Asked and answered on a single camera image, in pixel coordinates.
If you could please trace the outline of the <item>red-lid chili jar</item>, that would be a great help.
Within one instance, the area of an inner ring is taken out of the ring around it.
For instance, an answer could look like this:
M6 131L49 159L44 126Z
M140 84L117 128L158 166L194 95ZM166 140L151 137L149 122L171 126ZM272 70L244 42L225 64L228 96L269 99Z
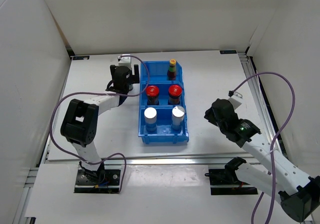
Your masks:
M160 90L155 85L149 85L146 90L147 105L159 105Z
M177 85L173 84L168 89L168 104L169 105L179 105L181 101L181 95L182 95L182 88Z

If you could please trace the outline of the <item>silver-cap white shaker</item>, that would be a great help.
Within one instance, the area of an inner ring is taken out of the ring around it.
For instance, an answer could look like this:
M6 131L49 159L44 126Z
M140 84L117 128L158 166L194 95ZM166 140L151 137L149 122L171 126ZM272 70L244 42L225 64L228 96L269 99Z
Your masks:
M180 130L185 118L186 111L182 106L175 106L171 112L171 127Z
M144 111L145 128L148 132L154 132L157 129L157 110L148 107Z

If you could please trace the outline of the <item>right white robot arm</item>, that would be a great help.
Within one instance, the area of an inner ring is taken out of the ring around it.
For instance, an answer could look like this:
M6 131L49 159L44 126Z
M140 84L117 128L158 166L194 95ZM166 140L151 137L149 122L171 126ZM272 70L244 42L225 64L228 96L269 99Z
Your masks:
M263 137L248 119L240 119L229 99L217 99L204 118L228 140L250 153L267 169L264 173L244 158L231 159L219 172L209 172L215 185L249 184L280 204L294 221L302 223L320 206L320 178L300 170Z

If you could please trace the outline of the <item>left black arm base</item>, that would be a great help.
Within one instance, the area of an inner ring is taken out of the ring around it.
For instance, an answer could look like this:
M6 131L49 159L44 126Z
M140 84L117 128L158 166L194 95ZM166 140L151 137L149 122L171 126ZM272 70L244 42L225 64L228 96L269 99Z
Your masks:
M73 192L76 194L118 194L121 184L120 168L104 166L104 173L98 179L89 178L84 170L78 167Z

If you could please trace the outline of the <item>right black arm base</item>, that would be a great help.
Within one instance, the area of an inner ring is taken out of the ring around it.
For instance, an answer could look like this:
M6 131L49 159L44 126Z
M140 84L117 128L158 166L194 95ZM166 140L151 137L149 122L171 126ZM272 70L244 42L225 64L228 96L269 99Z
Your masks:
M210 194L212 196L257 195L255 187L240 181L227 179L224 169L209 169L204 175L209 178Z

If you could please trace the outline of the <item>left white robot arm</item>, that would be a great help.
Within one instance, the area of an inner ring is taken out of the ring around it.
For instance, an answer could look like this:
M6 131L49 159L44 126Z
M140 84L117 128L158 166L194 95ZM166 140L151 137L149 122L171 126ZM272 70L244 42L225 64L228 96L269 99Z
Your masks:
M94 144L98 117L122 105L133 89L133 84L140 82L137 64L133 70L120 65L111 65L110 70L112 79L106 88L110 94L98 95L85 101L71 100L60 128L61 135L75 148L85 176L93 184L100 184L105 178L104 164Z

